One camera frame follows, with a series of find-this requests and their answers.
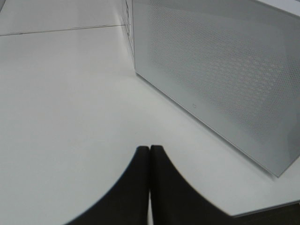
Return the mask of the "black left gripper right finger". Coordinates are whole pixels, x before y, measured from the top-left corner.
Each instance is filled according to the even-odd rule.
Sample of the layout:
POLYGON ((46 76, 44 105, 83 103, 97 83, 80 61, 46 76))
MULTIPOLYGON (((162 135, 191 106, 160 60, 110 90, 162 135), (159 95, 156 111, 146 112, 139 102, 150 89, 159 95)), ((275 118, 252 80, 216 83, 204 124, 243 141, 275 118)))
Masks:
POLYGON ((155 225, 235 225, 178 172, 164 148, 150 148, 150 198, 155 225))

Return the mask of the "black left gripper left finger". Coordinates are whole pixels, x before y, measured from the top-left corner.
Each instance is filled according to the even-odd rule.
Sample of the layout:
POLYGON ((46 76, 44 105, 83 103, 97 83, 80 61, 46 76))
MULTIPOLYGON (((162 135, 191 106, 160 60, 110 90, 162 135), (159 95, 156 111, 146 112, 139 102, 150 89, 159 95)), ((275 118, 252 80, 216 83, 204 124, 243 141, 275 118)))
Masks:
POLYGON ((68 225, 146 225, 148 223, 150 149, 137 147, 110 190, 68 225))

